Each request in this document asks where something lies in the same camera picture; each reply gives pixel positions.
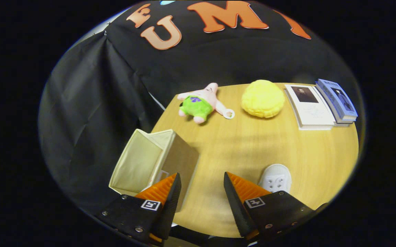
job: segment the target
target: storage box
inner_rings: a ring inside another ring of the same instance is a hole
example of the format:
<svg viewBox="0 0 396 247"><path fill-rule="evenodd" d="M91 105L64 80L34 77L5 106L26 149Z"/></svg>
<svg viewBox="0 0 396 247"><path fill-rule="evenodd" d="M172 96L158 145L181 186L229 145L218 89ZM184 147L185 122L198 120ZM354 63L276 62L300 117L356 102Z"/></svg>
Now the storage box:
<svg viewBox="0 0 396 247"><path fill-rule="evenodd" d="M146 133L136 129L116 164L109 187L119 194L135 196L178 172L181 176L181 193L176 212L179 212L198 157L197 150L173 130Z"/></svg>

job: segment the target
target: yellow fuzzy ball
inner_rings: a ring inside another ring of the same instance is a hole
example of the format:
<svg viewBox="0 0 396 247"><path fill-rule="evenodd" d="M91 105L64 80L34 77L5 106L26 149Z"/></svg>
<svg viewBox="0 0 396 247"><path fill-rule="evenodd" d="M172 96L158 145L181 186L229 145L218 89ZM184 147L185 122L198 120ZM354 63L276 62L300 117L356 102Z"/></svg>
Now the yellow fuzzy ball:
<svg viewBox="0 0 396 247"><path fill-rule="evenodd" d="M283 91L269 80L252 82L242 95L241 107L257 117L273 117L283 108Z"/></svg>

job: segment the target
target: patrick star plush toy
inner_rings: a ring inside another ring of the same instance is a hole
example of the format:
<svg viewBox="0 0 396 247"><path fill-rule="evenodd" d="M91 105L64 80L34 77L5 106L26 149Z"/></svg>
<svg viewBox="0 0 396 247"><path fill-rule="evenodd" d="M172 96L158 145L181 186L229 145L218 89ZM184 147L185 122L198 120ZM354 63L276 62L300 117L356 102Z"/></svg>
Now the patrick star plush toy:
<svg viewBox="0 0 396 247"><path fill-rule="evenodd" d="M217 83L210 83L205 89L193 92L178 94L179 100L184 100L180 106L178 114L181 117L192 115L193 120L200 124L207 120L207 116L216 109L226 119L234 117L234 111L227 109L216 97L218 90Z"/></svg>

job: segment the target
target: stack of books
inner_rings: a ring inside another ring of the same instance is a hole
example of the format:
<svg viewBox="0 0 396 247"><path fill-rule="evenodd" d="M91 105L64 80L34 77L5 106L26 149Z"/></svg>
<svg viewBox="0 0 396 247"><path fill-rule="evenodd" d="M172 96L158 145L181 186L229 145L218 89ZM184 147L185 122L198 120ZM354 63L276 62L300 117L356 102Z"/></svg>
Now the stack of books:
<svg viewBox="0 0 396 247"><path fill-rule="evenodd" d="M299 130L348 127L358 114L344 90L332 81L318 79L315 86L285 84Z"/></svg>
<svg viewBox="0 0 396 247"><path fill-rule="evenodd" d="M349 126L356 121L358 114L346 92L333 81L318 79L315 88L325 99L334 117L335 126Z"/></svg>

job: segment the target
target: keyring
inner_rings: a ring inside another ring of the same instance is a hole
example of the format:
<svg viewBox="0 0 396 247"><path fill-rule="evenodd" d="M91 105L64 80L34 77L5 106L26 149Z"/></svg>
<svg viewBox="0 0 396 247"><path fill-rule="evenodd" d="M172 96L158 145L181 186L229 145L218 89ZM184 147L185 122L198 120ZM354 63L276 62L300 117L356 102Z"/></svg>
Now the keyring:
<svg viewBox="0 0 396 247"><path fill-rule="evenodd" d="M232 109L226 109L223 115L226 119L232 119L234 117L234 111Z"/></svg>

